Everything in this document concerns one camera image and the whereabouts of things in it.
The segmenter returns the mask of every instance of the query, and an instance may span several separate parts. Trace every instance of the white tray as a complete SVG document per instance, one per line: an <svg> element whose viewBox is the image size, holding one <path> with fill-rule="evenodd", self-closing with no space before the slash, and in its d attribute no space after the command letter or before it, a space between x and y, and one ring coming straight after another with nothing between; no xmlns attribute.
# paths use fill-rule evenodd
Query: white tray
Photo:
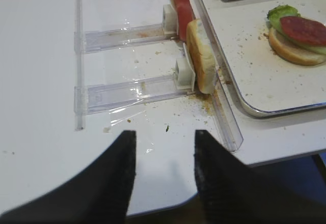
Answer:
<svg viewBox="0 0 326 224"><path fill-rule="evenodd" d="M326 64L304 67L285 61L272 51L264 36L268 34L266 16L270 9L288 4L302 16L326 24L325 3L326 0L256 0L210 11L247 112L265 117L326 106Z"/></svg>

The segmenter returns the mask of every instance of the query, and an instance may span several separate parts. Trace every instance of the white table surface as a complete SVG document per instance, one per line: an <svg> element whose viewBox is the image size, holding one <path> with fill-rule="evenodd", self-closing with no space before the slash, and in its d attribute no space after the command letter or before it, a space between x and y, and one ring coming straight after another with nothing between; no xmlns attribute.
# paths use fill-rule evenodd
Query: white table surface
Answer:
<svg viewBox="0 0 326 224"><path fill-rule="evenodd" d="M105 128L112 116L91 115L86 129L76 132L75 0L0 0L0 10L0 213L69 180L124 129L138 133L129 214L180 204L196 193L195 129L207 129L219 138L203 102L178 98L137 105L124 111L123 120L109 133ZM144 51L144 56L150 57L156 48ZM244 137L235 156L245 164L326 148L325 109L257 120L244 114L236 100L231 106Z"/></svg>

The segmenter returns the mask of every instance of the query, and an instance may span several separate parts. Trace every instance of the tomato slice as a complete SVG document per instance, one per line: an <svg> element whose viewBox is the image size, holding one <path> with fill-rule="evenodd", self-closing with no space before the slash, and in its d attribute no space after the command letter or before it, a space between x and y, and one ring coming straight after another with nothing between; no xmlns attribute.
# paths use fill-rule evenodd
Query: tomato slice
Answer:
<svg viewBox="0 0 326 224"><path fill-rule="evenodd" d="M295 41L313 46L326 46L326 26L297 16L280 19L283 32Z"/></svg>
<svg viewBox="0 0 326 224"><path fill-rule="evenodd" d="M179 38L186 42L187 26L193 20L193 9L189 0L174 0L179 23Z"/></svg>

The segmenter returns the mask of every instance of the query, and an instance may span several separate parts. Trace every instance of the crumb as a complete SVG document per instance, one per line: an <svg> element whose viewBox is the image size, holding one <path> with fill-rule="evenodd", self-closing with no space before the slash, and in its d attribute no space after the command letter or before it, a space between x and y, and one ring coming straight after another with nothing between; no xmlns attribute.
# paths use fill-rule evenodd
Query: crumb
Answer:
<svg viewBox="0 0 326 224"><path fill-rule="evenodd" d="M138 35L139 35L141 38L149 37L149 35L146 34L146 33L138 33Z"/></svg>
<svg viewBox="0 0 326 224"><path fill-rule="evenodd" d="M146 90L146 84L144 81L141 82L141 87L142 87L142 90L145 91Z"/></svg>
<svg viewBox="0 0 326 224"><path fill-rule="evenodd" d="M273 55L277 55L277 53L273 49L271 49L271 52L273 52Z"/></svg>
<svg viewBox="0 0 326 224"><path fill-rule="evenodd" d="M103 133L109 133L110 132L110 127L104 127L103 128Z"/></svg>

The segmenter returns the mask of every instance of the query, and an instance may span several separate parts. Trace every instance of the hamburger bun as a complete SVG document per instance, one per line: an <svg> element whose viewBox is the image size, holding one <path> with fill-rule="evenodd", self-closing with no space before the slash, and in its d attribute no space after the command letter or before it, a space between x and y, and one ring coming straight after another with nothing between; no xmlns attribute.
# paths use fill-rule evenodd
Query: hamburger bun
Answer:
<svg viewBox="0 0 326 224"><path fill-rule="evenodd" d="M326 61L326 55L314 53L295 45L273 27L269 29L268 41L279 56L294 64L313 66Z"/></svg>
<svg viewBox="0 0 326 224"><path fill-rule="evenodd" d="M193 60L199 90L204 94L213 93L216 84L216 60L200 19L191 21L187 26L187 48Z"/></svg>

